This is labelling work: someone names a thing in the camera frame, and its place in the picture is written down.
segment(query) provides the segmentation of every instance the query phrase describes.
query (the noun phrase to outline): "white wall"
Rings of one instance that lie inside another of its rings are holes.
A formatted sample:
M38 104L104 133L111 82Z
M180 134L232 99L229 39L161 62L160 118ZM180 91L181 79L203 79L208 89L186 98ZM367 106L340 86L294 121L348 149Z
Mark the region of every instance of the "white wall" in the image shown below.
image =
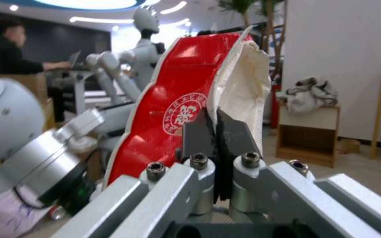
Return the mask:
M371 140L381 81L381 1L290 0L287 24L284 88L306 75L329 80L339 92L339 135Z

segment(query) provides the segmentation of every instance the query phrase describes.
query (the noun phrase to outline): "red circular logo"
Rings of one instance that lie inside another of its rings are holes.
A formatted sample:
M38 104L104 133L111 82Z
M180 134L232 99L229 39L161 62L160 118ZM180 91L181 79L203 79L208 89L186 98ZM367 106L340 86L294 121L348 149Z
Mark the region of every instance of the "red circular logo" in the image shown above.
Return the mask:
M165 111L163 129L167 134L180 136L180 128L186 122L195 120L199 111L205 107L207 97L200 93L189 93L176 99Z

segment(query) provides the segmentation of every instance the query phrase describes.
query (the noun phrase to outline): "crumpled bag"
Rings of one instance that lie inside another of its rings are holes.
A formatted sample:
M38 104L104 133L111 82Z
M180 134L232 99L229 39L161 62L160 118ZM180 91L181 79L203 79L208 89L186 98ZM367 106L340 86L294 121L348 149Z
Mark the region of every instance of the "crumpled bag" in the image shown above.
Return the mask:
M146 166L175 162L182 126L203 107L217 123L220 107L245 121L260 152L263 106L270 90L268 56L248 37L218 34L180 38L163 54L151 83L132 110L104 177L104 188L122 174L139 177Z
M309 77L286 90L287 110L291 115L306 114L322 106L337 104L337 91L327 80Z

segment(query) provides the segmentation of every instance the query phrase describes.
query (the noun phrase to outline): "black jacket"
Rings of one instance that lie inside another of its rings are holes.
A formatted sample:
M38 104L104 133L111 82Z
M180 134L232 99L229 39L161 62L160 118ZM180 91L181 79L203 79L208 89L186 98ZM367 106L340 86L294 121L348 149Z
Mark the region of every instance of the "black jacket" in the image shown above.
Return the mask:
M0 37L0 74L35 74L43 71L42 63L23 59L20 48Z

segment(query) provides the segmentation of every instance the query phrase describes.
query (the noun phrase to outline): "hex socket screw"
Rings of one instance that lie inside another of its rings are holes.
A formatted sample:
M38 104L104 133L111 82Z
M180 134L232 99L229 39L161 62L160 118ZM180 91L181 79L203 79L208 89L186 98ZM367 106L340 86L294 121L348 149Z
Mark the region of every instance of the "hex socket screw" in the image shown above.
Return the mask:
M152 162L147 166L147 178L151 181L159 181L165 174L165 165L161 162Z
M248 152L242 154L241 161L243 166L253 169L260 166L260 155L256 152Z
M292 166L296 171L301 173L304 176L307 176L308 165L300 160L291 160L289 161L290 166Z
M204 153L198 153L190 157L190 166L196 170L203 170L208 166L208 157Z

